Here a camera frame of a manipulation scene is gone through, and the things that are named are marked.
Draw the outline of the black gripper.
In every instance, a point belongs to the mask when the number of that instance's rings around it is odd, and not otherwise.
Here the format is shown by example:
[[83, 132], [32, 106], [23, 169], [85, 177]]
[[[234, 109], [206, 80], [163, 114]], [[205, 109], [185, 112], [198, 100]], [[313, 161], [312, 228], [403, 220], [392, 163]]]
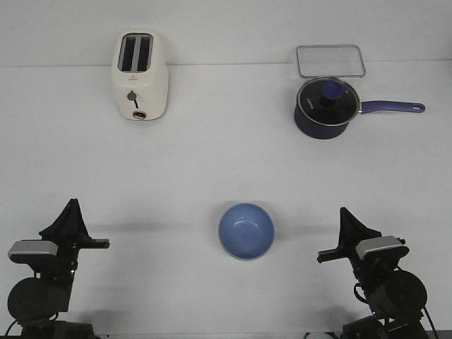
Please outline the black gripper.
[[375, 283], [393, 272], [402, 257], [409, 253], [404, 244], [393, 248], [371, 251], [360, 258], [356, 246], [360, 241], [381, 237], [379, 231], [366, 227], [346, 207], [340, 208], [340, 233], [336, 249], [318, 252], [319, 263], [347, 258], [352, 266], [355, 278], [360, 283]]
[[81, 249], [109, 248], [108, 239], [89, 236], [77, 198], [71, 199], [57, 219], [40, 231], [39, 235], [42, 240], [51, 241], [58, 246], [56, 258], [48, 266], [38, 270], [40, 277], [46, 279], [74, 279]]

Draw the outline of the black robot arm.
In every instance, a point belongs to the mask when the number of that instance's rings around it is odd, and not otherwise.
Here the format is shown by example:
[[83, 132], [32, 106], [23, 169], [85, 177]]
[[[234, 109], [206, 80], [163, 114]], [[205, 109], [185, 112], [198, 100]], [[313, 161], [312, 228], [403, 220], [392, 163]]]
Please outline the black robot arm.
[[15, 284], [7, 307], [21, 326], [21, 338], [96, 338], [93, 325], [59, 321], [69, 310], [81, 249], [107, 249], [108, 239], [93, 239], [83, 221], [78, 199], [72, 198], [57, 219], [39, 232], [40, 239], [18, 240], [8, 258], [25, 264], [33, 276]]
[[341, 338], [428, 338], [420, 320], [427, 289], [413, 273], [399, 266], [409, 253], [405, 240], [383, 236], [361, 223], [347, 208], [340, 209], [338, 245], [318, 252], [319, 263], [347, 258], [357, 282], [355, 297], [371, 315], [343, 325]]

